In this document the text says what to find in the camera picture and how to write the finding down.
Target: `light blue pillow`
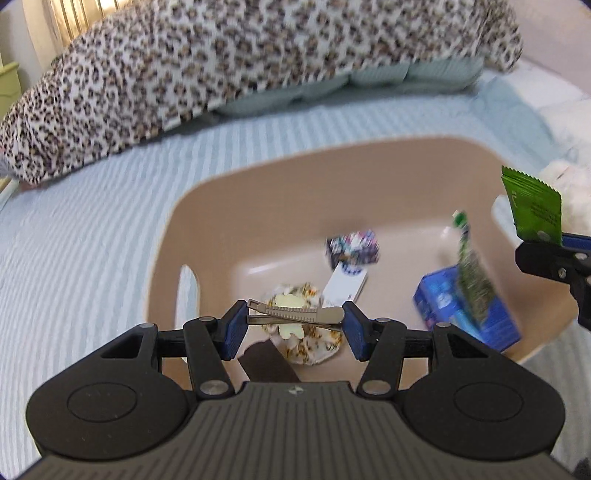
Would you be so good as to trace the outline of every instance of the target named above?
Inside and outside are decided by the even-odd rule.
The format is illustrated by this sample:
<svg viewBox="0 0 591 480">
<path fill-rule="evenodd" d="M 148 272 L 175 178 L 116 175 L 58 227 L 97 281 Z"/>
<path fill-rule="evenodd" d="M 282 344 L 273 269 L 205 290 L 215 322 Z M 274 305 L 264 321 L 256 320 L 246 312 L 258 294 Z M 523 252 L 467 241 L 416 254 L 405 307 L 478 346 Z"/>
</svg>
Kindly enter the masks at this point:
<svg viewBox="0 0 591 480">
<path fill-rule="evenodd" d="M 482 58 L 445 59 L 374 67 L 331 80 L 254 93 L 229 102 L 217 111 L 222 115 L 235 117 L 256 115 L 284 108 L 298 100 L 309 102 L 321 99 L 348 84 L 361 88 L 395 86 L 395 93 L 453 93 L 474 84 L 483 68 Z"/>
</svg>

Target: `wall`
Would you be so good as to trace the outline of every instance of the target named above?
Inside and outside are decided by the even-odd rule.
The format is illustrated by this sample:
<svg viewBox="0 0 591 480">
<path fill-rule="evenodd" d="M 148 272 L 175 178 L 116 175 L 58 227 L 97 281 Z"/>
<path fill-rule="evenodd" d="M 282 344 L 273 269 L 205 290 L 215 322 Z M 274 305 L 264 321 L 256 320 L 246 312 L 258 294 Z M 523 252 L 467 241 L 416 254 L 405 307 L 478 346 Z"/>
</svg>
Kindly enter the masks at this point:
<svg viewBox="0 0 591 480">
<path fill-rule="evenodd" d="M 12 0 L 0 12 L 2 62 L 21 64 L 18 76 L 23 90 L 37 82 L 60 52 L 49 26 L 51 15 L 44 0 Z"/>
<path fill-rule="evenodd" d="M 25 20 L 22 0 L 12 0 L 0 12 L 0 52 L 4 65 L 21 64 L 18 76 L 24 89 L 33 85 L 43 72 Z"/>
<path fill-rule="evenodd" d="M 591 93 L 591 10 L 579 0 L 509 0 L 526 58 Z"/>
</svg>

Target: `crumpled paper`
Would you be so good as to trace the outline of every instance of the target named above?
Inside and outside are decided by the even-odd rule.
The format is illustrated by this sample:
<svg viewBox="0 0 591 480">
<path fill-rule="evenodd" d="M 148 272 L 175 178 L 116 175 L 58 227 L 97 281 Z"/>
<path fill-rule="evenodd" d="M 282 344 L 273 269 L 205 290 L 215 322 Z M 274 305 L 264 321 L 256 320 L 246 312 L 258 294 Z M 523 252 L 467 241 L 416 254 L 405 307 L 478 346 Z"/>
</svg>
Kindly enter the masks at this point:
<svg viewBox="0 0 591 480">
<path fill-rule="evenodd" d="M 304 308 L 319 308 L 320 293 L 310 283 L 303 285 L 280 285 L 269 292 L 263 299 L 267 305 L 274 307 L 278 296 L 294 295 L 304 300 Z M 312 325 L 284 324 L 263 325 L 263 330 L 269 334 L 269 338 L 288 362 L 297 365 L 315 365 L 333 356 L 343 343 L 343 334 Z M 300 329 L 303 338 L 298 338 Z"/>
</svg>

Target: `green cabinet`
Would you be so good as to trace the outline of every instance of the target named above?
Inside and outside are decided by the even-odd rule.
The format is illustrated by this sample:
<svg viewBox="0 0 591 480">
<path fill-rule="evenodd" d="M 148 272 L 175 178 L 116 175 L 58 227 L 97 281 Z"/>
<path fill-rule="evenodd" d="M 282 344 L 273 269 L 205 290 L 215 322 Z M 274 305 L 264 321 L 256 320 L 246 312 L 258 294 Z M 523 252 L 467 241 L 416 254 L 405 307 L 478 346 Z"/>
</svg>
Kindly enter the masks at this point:
<svg viewBox="0 0 591 480">
<path fill-rule="evenodd" d="M 21 96 L 21 84 L 18 81 L 18 63 L 0 66 L 0 120 L 8 108 Z"/>
</svg>

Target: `colorful package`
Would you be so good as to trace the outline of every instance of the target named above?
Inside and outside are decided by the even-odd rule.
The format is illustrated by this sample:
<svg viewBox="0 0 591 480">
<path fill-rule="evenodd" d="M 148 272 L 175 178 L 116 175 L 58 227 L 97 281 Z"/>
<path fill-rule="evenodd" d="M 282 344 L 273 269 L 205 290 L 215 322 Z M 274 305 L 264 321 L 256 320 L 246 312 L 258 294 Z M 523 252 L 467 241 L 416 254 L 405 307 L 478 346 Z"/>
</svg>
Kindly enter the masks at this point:
<svg viewBox="0 0 591 480">
<path fill-rule="evenodd" d="M 457 266 L 425 275 L 414 303 L 429 330 L 438 322 L 450 322 L 491 348 L 502 352 L 521 338 L 505 305 L 498 297 L 490 303 L 488 317 L 478 324 L 457 294 Z"/>
<path fill-rule="evenodd" d="M 333 270 L 343 262 L 349 265 L 368 265 L 379 259 L 379 246 L 372 230 L 352 232 L 326 241 L 326 253 Z"/>
</svg>

